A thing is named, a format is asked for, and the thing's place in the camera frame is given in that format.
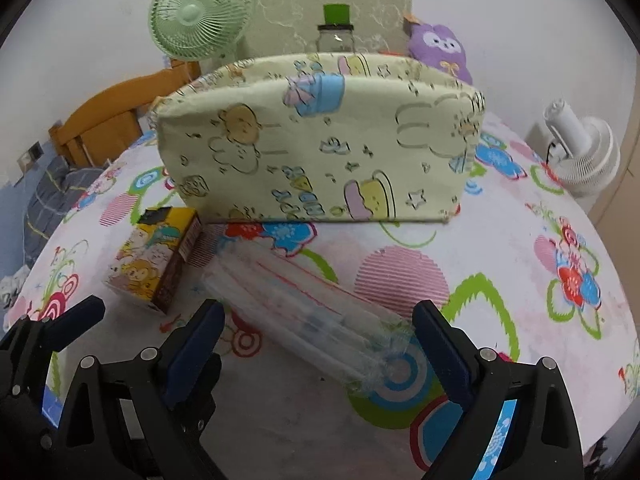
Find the dark gray cloth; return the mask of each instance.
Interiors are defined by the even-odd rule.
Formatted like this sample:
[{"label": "dark gray cloth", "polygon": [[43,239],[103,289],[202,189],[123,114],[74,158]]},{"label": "dark gray cloth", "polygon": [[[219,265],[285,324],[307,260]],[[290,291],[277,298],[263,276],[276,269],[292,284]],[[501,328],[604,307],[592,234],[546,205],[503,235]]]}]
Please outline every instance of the dark gray cloth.
[{"label": "dark gray cloth", "polygon": [[33,267],[50,236],[103,168],[72,168],[54,158],[36,186],[24,213],[25,263]]}]

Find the wooden headboard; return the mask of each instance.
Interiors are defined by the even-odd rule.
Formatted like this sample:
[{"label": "wooden headboard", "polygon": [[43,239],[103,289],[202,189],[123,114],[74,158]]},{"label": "wooden headboard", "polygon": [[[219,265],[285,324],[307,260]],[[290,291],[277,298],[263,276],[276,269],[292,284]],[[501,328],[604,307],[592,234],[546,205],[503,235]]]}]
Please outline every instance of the wooden headboard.
[{"label": "wooden headboard", "polygon": [[118,83],[95,95],[49,135],[59,155],[80,168],[115,160],[141,134],[136,111],[200,75],[197,62],[172,60],[171,68]]}]

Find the silver screw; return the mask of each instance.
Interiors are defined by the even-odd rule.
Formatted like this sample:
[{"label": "silver screw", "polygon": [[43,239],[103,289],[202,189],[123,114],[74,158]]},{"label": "silver screw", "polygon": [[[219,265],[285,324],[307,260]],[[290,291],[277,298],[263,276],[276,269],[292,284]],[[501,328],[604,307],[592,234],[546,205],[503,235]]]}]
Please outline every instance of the silver screw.
[{"label": "silver screw", "polygon": [[82,358],[82,361],[80,361],[80,367],[81,368],[91,368],[95,363],[95,359],[93,356],[91,355],[87,355],[86,357]]},{"label": "silver screw", "polygon": [[498,354],[495,353],[495,351],[491,348],[481,348],[480,357],[485,361],[495,361],[495,358],[498,357]]},{"label": "silver screw", "polygon": [[543,367],[548,368],[549,370],[553,370],[555,367],[558,366],[551,357],[543,357],[542,365]]},{"label": "silver screw", "polygon": [[42,449],[49,450],[51,449],[52,444],[53,441],[51,440],[51,436],[49,433],[45,433],[40,437],[40,445],[42,446]]},{"label": "silver screw", "polygon": [[158,349],[152,347],[145,348],[142,352],[140,352],[140,357],[143,361],[151,361],[152,359],[155,359],[157,355]]}]

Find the wall socket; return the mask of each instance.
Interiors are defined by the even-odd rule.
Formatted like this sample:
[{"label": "wall socket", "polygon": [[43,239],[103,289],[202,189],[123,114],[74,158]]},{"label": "wall socket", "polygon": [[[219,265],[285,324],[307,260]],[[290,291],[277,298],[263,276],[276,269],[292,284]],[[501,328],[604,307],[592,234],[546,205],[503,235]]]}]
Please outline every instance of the wall socket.
[{"label": "wall socket", "polygon": [[20,166],[22,174],[27,173],[43,153],[44,152],[42,151],[42,147],[39,142],[36,142],[26,152],[24,152],[18,159],[18,166]]}]

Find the green fan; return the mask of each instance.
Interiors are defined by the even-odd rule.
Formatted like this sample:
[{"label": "green fan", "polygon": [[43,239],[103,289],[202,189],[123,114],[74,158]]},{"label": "green fan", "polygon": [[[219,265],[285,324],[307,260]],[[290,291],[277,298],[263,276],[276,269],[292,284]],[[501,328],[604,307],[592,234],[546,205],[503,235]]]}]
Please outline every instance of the green fan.
[{"label": "green fan", "polygon": [[164,53],[198,61],[231,49],[253,12],[254,0],[153,0],[149,29]]}]

